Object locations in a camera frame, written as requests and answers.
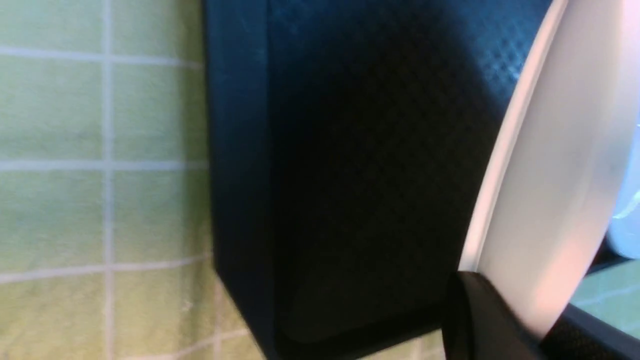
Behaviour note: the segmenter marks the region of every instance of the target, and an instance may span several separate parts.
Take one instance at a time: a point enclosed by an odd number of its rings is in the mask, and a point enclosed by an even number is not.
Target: white curved object
[[[640,111],[640,1],[555,0],[492,152],[460,260],[542,338],[600,246]]]

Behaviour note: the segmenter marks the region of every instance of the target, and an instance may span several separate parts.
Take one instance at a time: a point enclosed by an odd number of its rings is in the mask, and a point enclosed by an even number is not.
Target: white plastic rim
[[[542,339],[609,224],[640,111],[640,1],[555,0],[476,200],[459,270]]]

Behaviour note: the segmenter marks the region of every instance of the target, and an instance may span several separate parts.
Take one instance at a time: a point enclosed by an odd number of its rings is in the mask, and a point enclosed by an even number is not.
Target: black plastic part
[[[550,0],[204,0],[215,265],[270,359],[440,326]]]
[[[452,275],[446,303],[442,336],[448,360],[545,359],[537,342],[482,275]]]
[[[640,341],[573,305],[543,339],[550,360],[638,360]]]

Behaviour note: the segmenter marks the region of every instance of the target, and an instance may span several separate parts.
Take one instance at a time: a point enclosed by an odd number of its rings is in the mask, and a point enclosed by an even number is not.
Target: textured black mesh
[[[549,359],[557,360],[620,360],[618,354],[605,348],[596,339],[569,321],[560,318],[547,335],[542,349]]]
[[[569,305],[540,343],[549,360],[636,360],[640,341]]]
[[[549,2],[270,1],[288,336],[318,341],[440,301]]]

